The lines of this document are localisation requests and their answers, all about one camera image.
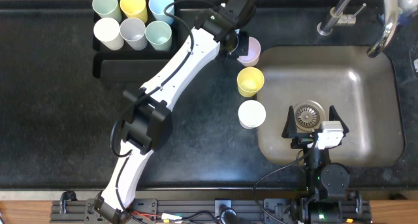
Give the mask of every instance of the faucet handle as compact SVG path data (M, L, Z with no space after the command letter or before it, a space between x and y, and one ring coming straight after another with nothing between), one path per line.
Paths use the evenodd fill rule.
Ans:
M354 25L356 22L355 17L367 6L365 3L362 4L361 8L356 11L354 14L343 14L340 19L338 19L336 25Z

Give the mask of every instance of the faucet base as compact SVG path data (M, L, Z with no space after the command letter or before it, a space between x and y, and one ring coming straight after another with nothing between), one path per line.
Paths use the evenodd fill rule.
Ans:
M331 35L332 33L332 29L328 32L321 30L321 24L322 22L319 22L318 25L316 26L316 30L318 31L318 33L322 36L328 36Z

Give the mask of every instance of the white cup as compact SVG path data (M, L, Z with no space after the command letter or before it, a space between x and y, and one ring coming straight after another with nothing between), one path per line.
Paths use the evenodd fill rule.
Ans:
M122 21L118 0L93 0L92 6L101 18L113 18L118 22Z
M113 18L102 18L93 28L94 36L111 50L118 50L123 46L119 23Z
M166 22L154 21L146 27L146 39L157 51L169 51L171 48L171 27Z
M133 49L143 50L148 44L145 29L145 24L141 19L128 18L120 24L120 35Z
M174 18L165 15L164 9L173 2L174 0L150 0L148 2L148 6L150 7L150 10L156 20L163 21L171 25L174 21ZM170 6L167 9L167 12L171 15L174 15L174 5Z
M266 109L257 101L244 101L238 109L238 118L243 128L253 129L266 120Z
M248 55L240 56L238 60L245 67L255 67L255 65L259 62L260 53L261 53L260 42L254 37L249 37L248 38Z

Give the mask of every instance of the sink basin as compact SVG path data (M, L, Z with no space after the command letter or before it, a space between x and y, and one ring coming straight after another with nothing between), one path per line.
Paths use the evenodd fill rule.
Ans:
M348 166L388 166L404 151L391 61L366 55L367 47L275 47L257 64L265 84L257 100L266 108L258 128L259 147L271 162L284 165L298 150L281 137L289 106L300 115L298 130L318 128L334 105L350 132L330 149L332 162Z

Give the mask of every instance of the black countertop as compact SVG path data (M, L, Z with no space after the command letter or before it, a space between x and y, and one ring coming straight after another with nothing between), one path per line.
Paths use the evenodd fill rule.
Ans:
M90 0L39 1L0 1L0 189L102 189L116 164L108 139L125 84L103 83L91 74ZM349 11L369 5L354 26L337 27L329 37L317 34L316 25L337 1L257 0L255 17L242 30L262 50L374 44L382 30L376 17L382 0L355 0ZM190 24L195 13L179 15ZM412 65L417 30L414 19L385 51L394 65L404 154L391 167L350 167L351 187L418 185L418 79ZM174 108L174 131L150 158L139 189L249 188L280 167L260 152L257 130L238 122L238 107L246 100L236 89L241 68L237 61L213 61L190 83ZM265 186L303 189L304 175L289 168Z

